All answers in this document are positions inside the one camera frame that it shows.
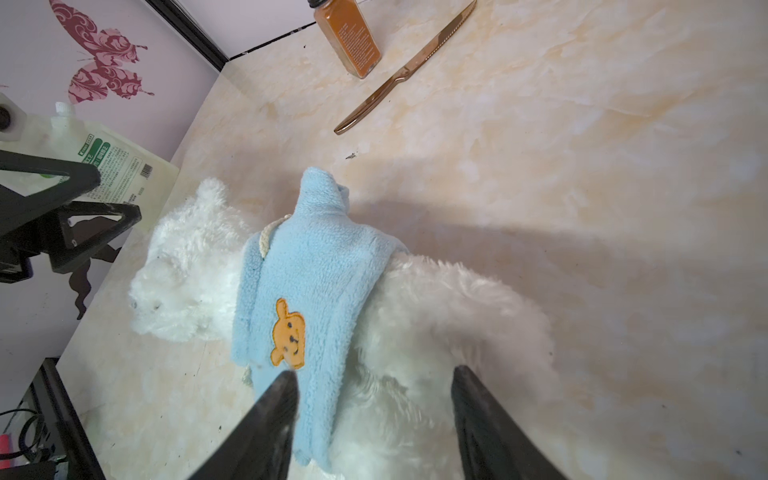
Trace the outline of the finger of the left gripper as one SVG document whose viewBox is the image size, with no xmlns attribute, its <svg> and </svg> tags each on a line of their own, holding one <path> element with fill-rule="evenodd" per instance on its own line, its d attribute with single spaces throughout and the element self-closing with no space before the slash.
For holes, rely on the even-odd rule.
<svg viewBox="0 0 768 480">
<path fill-rule="evenodd" d="M 1 234 L 79 198 L 100 185 L 86 163 L 1 151 Z"/>
<path fill-rule="evenodd" d="M 73 201 L 15 227 L 1 227 L 1 281 L 33 276 L 31 259 L 48 256 L 57 274 L 74 272 L 142 219 L 133 204 Z"/>
</svg>

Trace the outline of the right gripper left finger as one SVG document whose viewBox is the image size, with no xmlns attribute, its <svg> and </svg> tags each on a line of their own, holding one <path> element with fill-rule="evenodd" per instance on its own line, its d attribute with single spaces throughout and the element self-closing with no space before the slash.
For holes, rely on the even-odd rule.
<svg viewBox="0 0 768 480">
<path fill-rule="evenodd" d="M 190 478 L 287 479 L 298 405 L 297 376 L 284 371 Z"/>
</svg>

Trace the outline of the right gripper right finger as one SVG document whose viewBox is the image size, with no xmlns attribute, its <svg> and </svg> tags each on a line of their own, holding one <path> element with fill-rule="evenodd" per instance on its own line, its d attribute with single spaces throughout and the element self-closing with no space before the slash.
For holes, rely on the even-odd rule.
<svg viewBox="0 0 768 480">
<path fill-rule="evenodd" d="M 466 365 L 454 369 L 451 399 L 465 478 L 566 479 Z"/>
</svg>

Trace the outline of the white teddy bear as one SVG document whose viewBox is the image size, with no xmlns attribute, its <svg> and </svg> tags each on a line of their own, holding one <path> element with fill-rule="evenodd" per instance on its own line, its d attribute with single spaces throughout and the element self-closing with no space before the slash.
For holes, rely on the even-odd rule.
<svg viewBox="0 0 768 480">
<path fill-rule="evenodd" d="M 348 210 L 348 190 L 310 168 L 294 211 L 258 228 L 204 180 L 154 230 L 130 285 L 133 329 L 227 341 L 256 394 L 294 371 L 301 464 L 343 479 L 458 479 L 454 369 L 470 367 L 513 410 L 548 397 L 549 320 L 504 283 L 412 254 Z"/>
</svg>

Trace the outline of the light blue bear hoodie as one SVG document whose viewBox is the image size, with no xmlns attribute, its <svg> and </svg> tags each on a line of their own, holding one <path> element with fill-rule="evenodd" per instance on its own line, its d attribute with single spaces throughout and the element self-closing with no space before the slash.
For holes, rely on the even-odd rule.
<svg viewBox="0 0 768 480">
<path fill-rule="evenodd" d="M 329 471 L 329 448 L 353 332 L 396 238 L 348 216 L 349 191 L 311 167 L 292 214 L 244 248 L 231 352 L 256 396 L 293 370 L 299 387 L 293 454 Z"/>
</svg>

